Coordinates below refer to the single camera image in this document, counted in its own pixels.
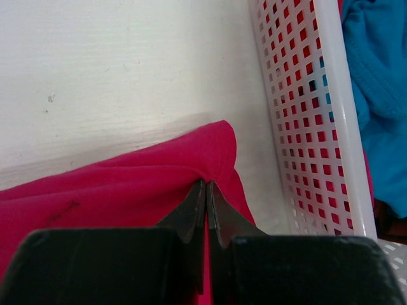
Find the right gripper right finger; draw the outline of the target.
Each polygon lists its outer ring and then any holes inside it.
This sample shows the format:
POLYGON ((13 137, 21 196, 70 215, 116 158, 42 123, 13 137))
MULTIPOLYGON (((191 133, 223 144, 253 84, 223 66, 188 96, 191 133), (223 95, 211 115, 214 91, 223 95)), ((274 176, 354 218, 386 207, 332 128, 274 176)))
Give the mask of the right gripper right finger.
POLYGON ((214 304, 405 304, 380 247, 360 236, 268 235, 206 187, 214 304))

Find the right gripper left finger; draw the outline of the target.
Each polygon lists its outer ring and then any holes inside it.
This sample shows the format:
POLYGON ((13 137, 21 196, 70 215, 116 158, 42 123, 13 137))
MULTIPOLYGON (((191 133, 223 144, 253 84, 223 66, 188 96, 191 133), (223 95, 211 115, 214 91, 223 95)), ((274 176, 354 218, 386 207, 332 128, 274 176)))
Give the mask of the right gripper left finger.
POLYGON ((204 291, 205 183, 152 227, 47 229, 20 244, 2 304, 196 304, 204 291))

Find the crimson red t shirt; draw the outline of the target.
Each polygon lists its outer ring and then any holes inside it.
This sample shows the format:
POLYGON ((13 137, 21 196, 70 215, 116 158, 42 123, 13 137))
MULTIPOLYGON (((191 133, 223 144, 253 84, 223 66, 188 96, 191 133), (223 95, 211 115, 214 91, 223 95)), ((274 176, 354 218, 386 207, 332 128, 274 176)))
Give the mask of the crimson red t shirt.
POLYGON ((152 227, 202 180, 203 293, 196 304, 214 304, 207 185, 215 183, 226 201, 254 224, 235 169, 236 155, 233 128, 218 121, 155 146, 2 191, 1 285, 20 244, 32 232, 152 227))

